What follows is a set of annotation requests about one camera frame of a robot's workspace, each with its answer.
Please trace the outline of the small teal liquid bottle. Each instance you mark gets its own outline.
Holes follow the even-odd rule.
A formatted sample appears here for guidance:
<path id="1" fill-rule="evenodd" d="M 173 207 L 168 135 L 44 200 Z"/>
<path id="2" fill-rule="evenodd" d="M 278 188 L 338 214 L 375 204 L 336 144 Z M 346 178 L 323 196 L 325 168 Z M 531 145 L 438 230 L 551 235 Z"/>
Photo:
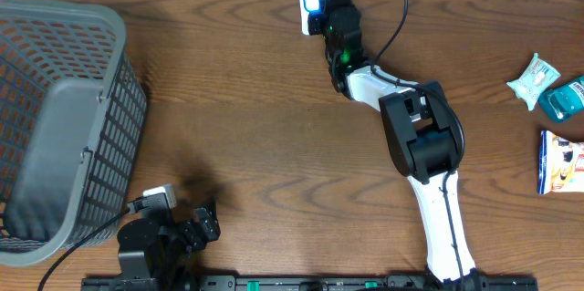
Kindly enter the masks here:
<path id="1" fill-rule="evenodd" d="M 583 77 L 561 87 L 546 90 L 538 99 L 539 106 L 556 123 L 564 122 L 583 110 Z"/>

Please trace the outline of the yellow snack bag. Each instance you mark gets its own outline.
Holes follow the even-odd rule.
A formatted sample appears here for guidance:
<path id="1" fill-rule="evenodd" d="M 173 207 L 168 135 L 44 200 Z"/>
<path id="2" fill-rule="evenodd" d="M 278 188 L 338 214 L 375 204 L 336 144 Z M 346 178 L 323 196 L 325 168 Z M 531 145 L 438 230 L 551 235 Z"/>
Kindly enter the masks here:
<path id="1" fill-rule="evenodd" d="M 583 143 L 541 132 L 538 194 L 583 192 Z"/>

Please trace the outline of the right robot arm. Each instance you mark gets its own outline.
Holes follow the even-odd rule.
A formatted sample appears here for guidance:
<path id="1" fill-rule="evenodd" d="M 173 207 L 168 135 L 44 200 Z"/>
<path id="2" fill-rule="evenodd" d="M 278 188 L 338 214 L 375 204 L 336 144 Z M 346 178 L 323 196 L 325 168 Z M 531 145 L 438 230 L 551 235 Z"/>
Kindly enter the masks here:
<path id="1" fill-rule="evenodd" d="M 414 190 L 425 232 L 427 268 L 439 288 L 470 289 L 475 271 L 458 202 L 464 156 L 462 124 L 436 82 L 419 84 L 384 72 L 361 45 L 352 0 L 299 0 L 302 31 L 321 35 L 334 89 L 382 119 L 391 160 Z"/>

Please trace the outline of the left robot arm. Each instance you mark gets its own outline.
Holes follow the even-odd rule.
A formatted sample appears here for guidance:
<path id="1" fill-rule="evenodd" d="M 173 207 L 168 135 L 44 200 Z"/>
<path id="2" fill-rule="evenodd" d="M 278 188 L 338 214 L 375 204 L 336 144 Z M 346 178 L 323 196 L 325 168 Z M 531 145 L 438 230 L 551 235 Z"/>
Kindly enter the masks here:
<path id="1" fill-rule="evenodd" d="M 118 232 L 120 275 L 112 290 L 198 290 L 200 279 L 187 269 L 191 255 L 219 239 L 221 229 L 214 200 L 193 209 L 193 217 L 177 222 L 162 195 L 130 204 L 140 218 Z"/>

